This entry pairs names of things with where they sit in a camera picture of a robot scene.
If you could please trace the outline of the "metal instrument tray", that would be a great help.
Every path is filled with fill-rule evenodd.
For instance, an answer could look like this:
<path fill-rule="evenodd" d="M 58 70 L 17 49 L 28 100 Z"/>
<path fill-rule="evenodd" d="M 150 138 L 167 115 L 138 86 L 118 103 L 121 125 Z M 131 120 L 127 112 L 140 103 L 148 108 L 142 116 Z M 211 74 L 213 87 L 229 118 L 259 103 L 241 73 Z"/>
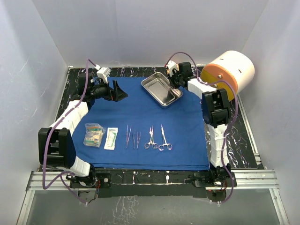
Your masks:
<path fill-rule="evenodd" d="M 167 77 L 161 72 L 156 72 L 142 80 L 141 86 L 162 108 L 169 107 L 183 95 L 180 89 L 174 89 L 170 85 Z"/>

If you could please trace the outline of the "blue surgical drape cloth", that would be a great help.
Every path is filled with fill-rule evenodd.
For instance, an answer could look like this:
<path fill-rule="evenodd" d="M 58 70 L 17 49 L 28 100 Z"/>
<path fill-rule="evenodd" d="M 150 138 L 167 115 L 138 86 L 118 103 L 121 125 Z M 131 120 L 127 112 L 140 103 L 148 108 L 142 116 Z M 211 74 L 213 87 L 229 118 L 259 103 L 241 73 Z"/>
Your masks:
<path fill-rule="evenodd" d="M 77 156 L 95 167 L 149 170 L 208 170 L 200 99 L 184 90 L 162 108 L 141 86 L 140 77 L 118 77 L 127 97 L 97 99 L 73 132 Z M 113 150 L 85 146 L 85 125 L 117 128 Z"/>

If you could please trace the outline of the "white suture packet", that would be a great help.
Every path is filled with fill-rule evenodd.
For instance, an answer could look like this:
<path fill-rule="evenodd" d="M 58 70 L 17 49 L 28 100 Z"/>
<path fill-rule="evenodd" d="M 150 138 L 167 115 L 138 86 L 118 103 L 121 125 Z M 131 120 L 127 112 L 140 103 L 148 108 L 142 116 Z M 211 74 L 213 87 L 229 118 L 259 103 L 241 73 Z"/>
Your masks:
<path fill-rule="evenodd" d="M 114 150 L 115 149 L 117 134 L 118 134 L 117 127 L 109 127 L 107 129 L 107 136 L 106 136 L 105 145 L 104 145 L 105 150 Z"/>

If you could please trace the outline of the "steel hemostat clamp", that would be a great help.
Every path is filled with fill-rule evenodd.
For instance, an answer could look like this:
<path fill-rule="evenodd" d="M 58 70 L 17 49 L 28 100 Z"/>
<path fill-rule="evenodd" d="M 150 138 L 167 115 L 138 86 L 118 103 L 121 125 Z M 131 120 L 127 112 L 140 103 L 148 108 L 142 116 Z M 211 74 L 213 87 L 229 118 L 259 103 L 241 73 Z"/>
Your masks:
<path fill-rule="evenodd" d="M 154 142 L 154 128 L 153 128 L 153 126 L 150 127 L 149 134 L 150 134 L 150 141 L 145 143 L 145 145 L 144 145 L 145 149 L 148 149 L 150 146 L 153 149 L 158 149 L 158 144 Z"/>

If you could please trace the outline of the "steel surgical scissors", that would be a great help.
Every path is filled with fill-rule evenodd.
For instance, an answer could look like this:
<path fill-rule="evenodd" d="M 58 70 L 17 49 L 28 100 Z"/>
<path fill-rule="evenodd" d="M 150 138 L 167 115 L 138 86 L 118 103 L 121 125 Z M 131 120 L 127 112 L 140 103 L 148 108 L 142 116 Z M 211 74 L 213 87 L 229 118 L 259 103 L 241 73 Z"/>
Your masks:
<path fill-rule="evenodd" d="M 165 147 L 168 150 L 172 150 L 173 146 L 172 146 L 171 143 L 168 143 L 167 140 L 166 140 L 163 125 L 161 125 L 161 134 L 162 134 L 163 143 L 161 145 L 159 145 L 159 147 L 158 147 L 159 151 L 163 151 Z"/>

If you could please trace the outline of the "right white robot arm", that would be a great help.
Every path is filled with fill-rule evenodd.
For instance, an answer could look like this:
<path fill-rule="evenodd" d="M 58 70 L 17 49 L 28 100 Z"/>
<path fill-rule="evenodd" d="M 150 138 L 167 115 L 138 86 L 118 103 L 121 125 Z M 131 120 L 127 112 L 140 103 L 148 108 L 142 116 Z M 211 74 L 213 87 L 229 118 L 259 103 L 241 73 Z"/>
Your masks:
<path fill-rule="evenodd" d="M 226 150 L 226 130 L 230 117 L 230 104 L 225 89 L 216 89 L 200 77 L 194 76 L 190 62 L 165 65 L 168 80 L 173 88 L 183 87 L 199 97 L 202 117 L 210 132 L 210 168 L 204 175 L 194 174 L 196 180 L 220 186 L 229 177 L 229 160 Z"/>

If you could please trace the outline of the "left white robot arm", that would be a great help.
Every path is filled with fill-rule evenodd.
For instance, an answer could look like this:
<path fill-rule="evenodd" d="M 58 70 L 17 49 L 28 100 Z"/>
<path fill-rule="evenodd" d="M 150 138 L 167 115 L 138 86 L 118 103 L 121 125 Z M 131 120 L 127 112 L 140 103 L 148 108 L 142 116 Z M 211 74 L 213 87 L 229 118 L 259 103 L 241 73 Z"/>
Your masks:
<path fill-rule="evenodd" d="M 38 132 L 39 161 L 43 168 L 47 165 L 59 167 L 64 173 L 81 177 L 80 181 L 87 187 L 96 184 L 97 176 L 91 172 L 91 164 L 76 155 L 72 134 L 96 99 L 118 102 L 128 97 L 116 80 L 113 80 L 112 87 L 105 75 L 97 78 L 98 84 L 94 81 L 91 73 L 79 74 L 77 91 L 64 113 L 50 127 Z"/>

